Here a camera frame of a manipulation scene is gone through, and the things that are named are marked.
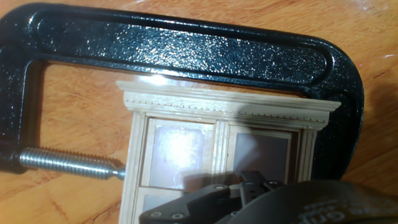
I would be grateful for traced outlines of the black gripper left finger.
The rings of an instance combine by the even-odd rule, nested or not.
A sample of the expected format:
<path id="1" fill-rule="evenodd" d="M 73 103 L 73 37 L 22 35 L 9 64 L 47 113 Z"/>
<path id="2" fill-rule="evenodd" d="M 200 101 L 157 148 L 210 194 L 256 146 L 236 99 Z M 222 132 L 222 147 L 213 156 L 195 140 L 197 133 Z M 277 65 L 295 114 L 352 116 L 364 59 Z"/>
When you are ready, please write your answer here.
<path id="1" fill-rule="evenodd" d="M 139 215 L 139 224 L 202 224 L 230 218 L 243 208 L 239 189 L 211 184 Z"/>

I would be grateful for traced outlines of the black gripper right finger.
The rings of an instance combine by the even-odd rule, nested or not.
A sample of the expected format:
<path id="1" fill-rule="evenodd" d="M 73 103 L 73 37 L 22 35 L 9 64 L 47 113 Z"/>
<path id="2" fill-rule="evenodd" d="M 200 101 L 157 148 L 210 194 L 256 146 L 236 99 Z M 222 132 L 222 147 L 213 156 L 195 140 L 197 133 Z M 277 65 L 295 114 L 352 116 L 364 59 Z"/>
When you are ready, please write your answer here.
<path id="1" fill-rule="evenodd" d="M 252 189 L 252 199 L 257 199 L 261 195 L 276 190 L 282 186 L 278 180 L 267 180 L 259 171 L 253 174 L 254 187 Z"/>

